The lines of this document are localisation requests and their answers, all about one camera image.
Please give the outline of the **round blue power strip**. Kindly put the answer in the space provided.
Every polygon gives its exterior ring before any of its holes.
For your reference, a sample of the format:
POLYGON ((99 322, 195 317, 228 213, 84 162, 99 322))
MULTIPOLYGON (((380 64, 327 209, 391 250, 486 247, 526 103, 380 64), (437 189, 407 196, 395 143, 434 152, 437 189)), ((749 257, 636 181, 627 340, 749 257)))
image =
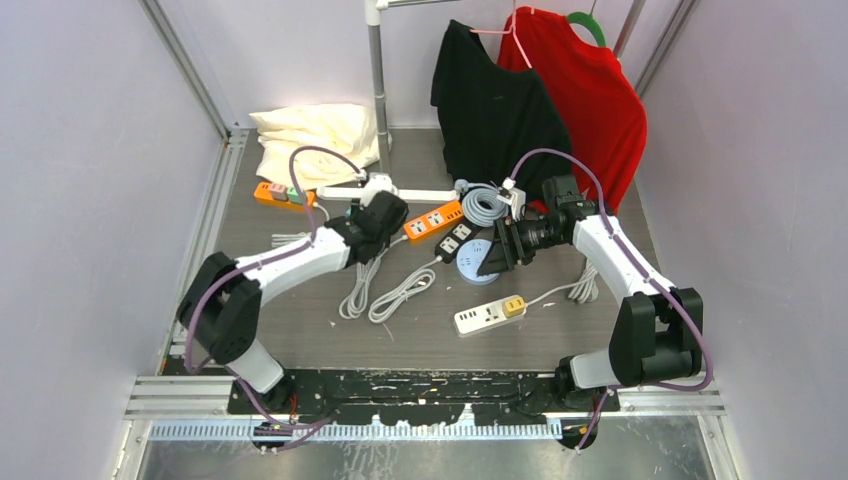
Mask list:
POLYGON ((456 266, 460 277, 474 286, 485 286, 495 282, 499 273, 480 275, 479 267, 488 253, 492 242, 486 239, 473 239, 463 244, 457 252, 456 266))

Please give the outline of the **black power strip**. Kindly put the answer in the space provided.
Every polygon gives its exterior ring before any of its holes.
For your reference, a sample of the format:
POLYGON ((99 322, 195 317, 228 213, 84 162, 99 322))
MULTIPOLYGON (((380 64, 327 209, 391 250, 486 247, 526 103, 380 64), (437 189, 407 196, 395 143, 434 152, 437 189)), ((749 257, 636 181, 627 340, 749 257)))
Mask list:
POLYGON ((482 230, 482 227, 467 219, 461 220, 450 227, 445 236, 435 245, 434 255, 445 264, 452 263, 456 259, 459 249, 475 239, 482 230))

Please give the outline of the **white usb power strip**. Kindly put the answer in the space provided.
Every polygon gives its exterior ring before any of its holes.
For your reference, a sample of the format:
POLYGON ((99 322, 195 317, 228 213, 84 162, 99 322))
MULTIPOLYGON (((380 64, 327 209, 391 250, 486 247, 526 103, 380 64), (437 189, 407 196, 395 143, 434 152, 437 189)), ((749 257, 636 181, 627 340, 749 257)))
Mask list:
POLYGON ((502 312, 503 302, 514 296, 519 295, 505 297, 456 313, 453 322, 458 336, 460 338, 469 337, 521 320, 526 312, 524 315, 514 318, 505 318, 502 312))

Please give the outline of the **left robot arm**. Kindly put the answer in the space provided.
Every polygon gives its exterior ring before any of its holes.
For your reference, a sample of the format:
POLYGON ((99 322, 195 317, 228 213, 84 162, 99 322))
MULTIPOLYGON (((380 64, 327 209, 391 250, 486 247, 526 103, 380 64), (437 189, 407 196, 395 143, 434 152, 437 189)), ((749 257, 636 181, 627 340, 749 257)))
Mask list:
POLYGON ((238 259, 216 252, 201 264, 176 318, 212 360, 253 389, 257 405, 280 412, 292 388, 283 366, 257 338, 261 308, 316 277, 368 263, 387 247, 408 212, 406 201, 379 191, 296 242, 238 259))

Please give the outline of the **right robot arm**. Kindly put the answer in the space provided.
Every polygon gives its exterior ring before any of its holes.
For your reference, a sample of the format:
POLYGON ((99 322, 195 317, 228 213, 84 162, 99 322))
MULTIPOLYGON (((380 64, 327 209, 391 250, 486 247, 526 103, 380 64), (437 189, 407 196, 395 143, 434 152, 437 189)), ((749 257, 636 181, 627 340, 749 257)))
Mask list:
POLYGON ((606 348, 565 357, 556 369, 555 396, 567 410, 582 409, 598 387, 633 387, 693 376, 702 368, 699 339, 703 301, 660 275, 603 206, 586 199, 573 176, 543 181, 547 214, 499 220, 478 272, 501 273, 535 254, 572 245, 596 268, 619 304, 606 348))

